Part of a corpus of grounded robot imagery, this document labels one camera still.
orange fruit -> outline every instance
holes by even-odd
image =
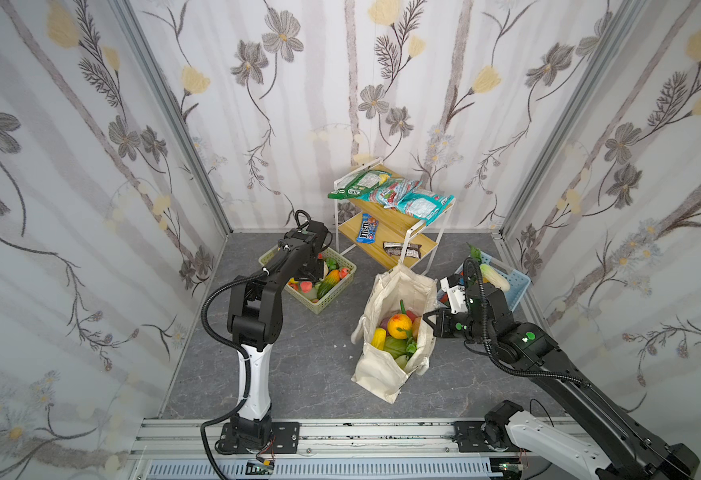
[[[405,313],[397,313],[388,320],[388,333],[394,339],[405,340],[407,338],[407,330],[412,331],[412,319]]]

blue plastic basket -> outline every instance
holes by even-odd
[[[484,254],[481,252],[481,263],[482,264],[491,264],[493,258],[490,255]],[[514,311],[516,307],[519,305],[519,302],[521,302],[521,297],[524,296],[524,293],[527,292],[527,288],[529,288],[529,283],[532,283],[532,280],[529,279],[528,276],[522,274],[518,270],[514,270],[510,274],[506,274],[500,269],[496,269],[497,273],[500,274],[501,276],[505,277],[506,280],[508,280],[508,283],[510,283],[510,290],[508,290],[505,293],[505,300],[508,302],[508,308],[510,311]],[[460,266],[457,267],[457,270],[455,270],[455,274],[460,274],[463,271],[463,264],[460,264]],[[443,290],[439,290],[438,293],[436,294],[436,298],[440,299],[443,296],[444,292]]]

floral wallpaper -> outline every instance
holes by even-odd
[[[0,0],[0,478],[123,475],[188,340],[224,237],[148,92],[107,4]]]
[[[380,158],[499,228],[619,2],[131,0],[235,228]],[[340,221],[352,216],[342,206]]]
[[[506,234],[575,363],[701,457],[701,2],[645,6]]]

green plastic basket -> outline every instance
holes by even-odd
[[[268,253],[266,253],[265,255],[260,257],[259,262],[262,266],[265,266],[266,264],[268,264],[270,259],[273,258],[274,255],[276,255],[276,249],[278,249],[278,247],[274,246],[273,248],[271,248],[268,251]],[[326,293],[326,295],[324,295],[323,297],[321,297],[321,300],[319,300],[316,303],[311,302],[310,300],[305,298],[304,295],[301,295],[300,293],[298,293],[297,291],[295,291],[294,289],[292,289],[290,287],[284,288],[285,291],[289,292],[294,298],[298,299],[298,302],[305,305],[308,310],[315,313],[316,315],[321,313],[321,311],[323,309],[325,309],[327,305],[332,303],[332,300],[337,298],[337,296],[339,296],[343,292],[343,290],[345,290],[347,288],[347,286],[350,285],[351,282],[353,282],[354,274],[356,274],[356,264],[354,264],[353,262],[351,262],[350,260],[348,260],[344,256],[338,254],[336,251],[332,250],[331,248],[326,248],[326,250],[321,252],[321,255],[324,258],[334,259],[337,262],[338,268],[342,268],[342,267],[346,266],[347,268],[350,269],[350,273],[347,274],[344,279],[341,279],[340,283],[337,283],[332,288],[332,290],[329,290],[329,292]]]

black mounting plate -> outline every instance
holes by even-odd
[[[273,422],[273,447],[267,447],[266,453],[297,453],[298,442],[300,441],[299,422]],[[214,449],[222,455],[251,454],[243,445],[238,444],[238,439],[230,434],[230,422],[222,426],[220,441],[215,444]]]
[[[478,422],[454,422],[455,442],[460,453],[484,453],[496,452],[484,442],[481,433],[483,421]],[[510,446],[505,452],[518,452],[519,448]]]

